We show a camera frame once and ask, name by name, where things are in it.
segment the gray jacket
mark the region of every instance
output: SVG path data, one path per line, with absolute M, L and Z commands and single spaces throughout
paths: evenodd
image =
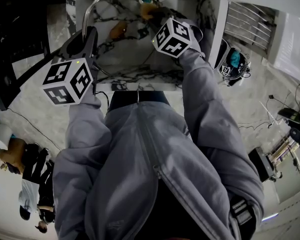
M 240 239 L 234 196 L 252 207 L 258 226 L 263 187 L 213 70 L 191 49 L 180 63 L 184 118 L 164 103 L 140 102 L 104 119 L 91 91 L 70 107 L 67 148 L 53 173 L 60 240 L 80 232 L 90 240 L 134 239 L 155 203 L 158 178 L 211 240 Z

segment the teal cloth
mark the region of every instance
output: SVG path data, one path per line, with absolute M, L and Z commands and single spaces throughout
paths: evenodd
M 240 52 L 238 51 L 234 51 L 231 55 L 230 58 L 230 64 L 235 67 L 238 68 L 239 67 L 239 63 L 240 63 Z

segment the zipper pull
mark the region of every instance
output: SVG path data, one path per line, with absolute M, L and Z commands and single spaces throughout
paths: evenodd
M 155 174 L 158 177 L 158 179 L 161 180 L 160 166 L 159 165 L 154 165 L 153 169 L 154 169 Z

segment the black hair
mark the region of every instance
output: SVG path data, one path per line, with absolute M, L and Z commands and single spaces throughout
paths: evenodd
M 30 212 L 28 212 L 26 209 L 24 209 L 21 205 L 20 205 L 20 216 L 22 219 L 24 219 L 25 221 L 28 221 L 30 219 Z
M 45 234 L 48 231 L 46 227 L 35 226 L 35 228 L 39 230 L 42 234 Z

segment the jacket sleeve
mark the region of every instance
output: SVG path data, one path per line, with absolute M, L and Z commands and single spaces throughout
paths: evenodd
M 87 195 L 108 157 L 111 132 L 104 124 L 101 102 L 90 86 L 81 103 L 69 108 L 66 149 L 53 170 L 55 229 L 58 239 L 76 239 L 85 231 Z
M 253 208 L 256 224 L 264 215 L 263 186 L 243 145 L 240 130 L 219 92 L 214 71 L 199 52 L 188 49 L 180 57 L 184 118 L 193 142 L 218 172 L 232 198 L 242 197 Z

